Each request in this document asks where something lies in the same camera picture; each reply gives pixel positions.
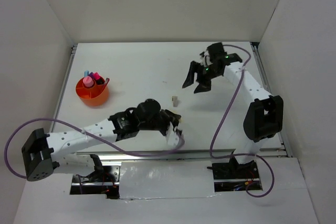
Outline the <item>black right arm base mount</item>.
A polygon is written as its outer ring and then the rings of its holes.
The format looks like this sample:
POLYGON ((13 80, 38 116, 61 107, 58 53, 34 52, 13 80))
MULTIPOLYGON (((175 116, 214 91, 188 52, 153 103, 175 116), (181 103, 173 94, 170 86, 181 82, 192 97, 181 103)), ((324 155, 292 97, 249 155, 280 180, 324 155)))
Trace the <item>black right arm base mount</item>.
POLYGON ((257 163, 250 161, 246 164, 239 164, 236 158, 232 157, 225 163, 213 163, 207 166, 212 171, 213 179, 216 182, 223 181, 239 181, 239 180, 255 180, 259 178, 257 163))

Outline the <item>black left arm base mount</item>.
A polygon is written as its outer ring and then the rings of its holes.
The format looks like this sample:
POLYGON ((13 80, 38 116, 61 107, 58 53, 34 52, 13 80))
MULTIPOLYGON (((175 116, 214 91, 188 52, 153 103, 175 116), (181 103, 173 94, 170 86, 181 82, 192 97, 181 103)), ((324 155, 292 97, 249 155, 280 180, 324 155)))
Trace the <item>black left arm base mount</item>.
POLYGON ((103 179, 107 179, 114 184, 116 182, 116 179, 114 177, 114 174, 112 173, 112 168, 108 166, 103 166, 99 156, 96 154, 90 154, 90 158, 93 160, 94 163, 94 171, 91 172, 89 175, 84 176, 84 178, 87 179, 87 182, 98 182, 100 180, 103 181, 103 179))

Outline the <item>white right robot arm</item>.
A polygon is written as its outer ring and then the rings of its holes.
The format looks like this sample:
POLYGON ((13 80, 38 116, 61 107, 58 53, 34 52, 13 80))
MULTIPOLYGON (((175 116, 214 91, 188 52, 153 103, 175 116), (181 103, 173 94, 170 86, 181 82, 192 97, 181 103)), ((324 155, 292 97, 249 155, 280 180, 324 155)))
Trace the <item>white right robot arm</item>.
POLYGON ((246 136, 242 146, 232 153, 229 172, 235 178, 242 177, 247 172, 247 164, 253 160, 267 139, 273 138, 282 130, 284 101, 279 95, 272 95, 265 90, 258 81, 247 71, 247 60, 237 53, 229 54, 225 51, 225 44, 216 42, 200 54, 200 61, 191 61, 183 88, 197 82, 194 93, 208 92, 212 88, 212 80, 225 77, 236 90, 219 123, 222 127, 229 111, 239 93, 248 105, 243 121, 246 136))

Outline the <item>pink highlighter black cap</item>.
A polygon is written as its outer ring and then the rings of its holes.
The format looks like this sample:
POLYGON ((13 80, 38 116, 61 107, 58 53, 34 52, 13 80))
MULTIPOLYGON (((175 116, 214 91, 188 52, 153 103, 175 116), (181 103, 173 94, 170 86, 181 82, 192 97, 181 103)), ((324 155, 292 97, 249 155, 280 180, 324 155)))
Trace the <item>pink highlighter black cap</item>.
POLYGON ((105 79, 99 75, 97 72, 92 74, 92 78, 95 80, 97 85, 103 85, 105 82, 105 79))

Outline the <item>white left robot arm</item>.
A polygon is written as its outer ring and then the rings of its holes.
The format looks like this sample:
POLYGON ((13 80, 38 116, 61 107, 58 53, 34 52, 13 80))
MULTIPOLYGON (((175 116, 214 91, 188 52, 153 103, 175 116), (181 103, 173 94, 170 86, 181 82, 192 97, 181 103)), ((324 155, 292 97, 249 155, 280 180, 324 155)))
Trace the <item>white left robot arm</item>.
POLYGON ((179 129, 181 115, 161 108, 154 99, 147 99, 136 107, 109 116, 90 126, 78 128, 67 124, 72 130, 46 133, 44 129, 32 131, 22 147, 26 179, 29 182, 42 180, 61 166, 61 159, 89 147, 136 137, 140 131, 158 131, 173 149, 179 149, 184 140, 179 129))

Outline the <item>white and yellow eraser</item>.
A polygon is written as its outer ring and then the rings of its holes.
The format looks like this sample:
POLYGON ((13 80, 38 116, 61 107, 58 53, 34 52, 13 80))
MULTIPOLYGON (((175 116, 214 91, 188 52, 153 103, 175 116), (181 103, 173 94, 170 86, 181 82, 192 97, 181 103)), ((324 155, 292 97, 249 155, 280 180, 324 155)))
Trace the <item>white and yellow eraser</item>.
POLYGON ((178 96, 172 96, 172 105, 174 108, 176 108, 179 104, 178 96))

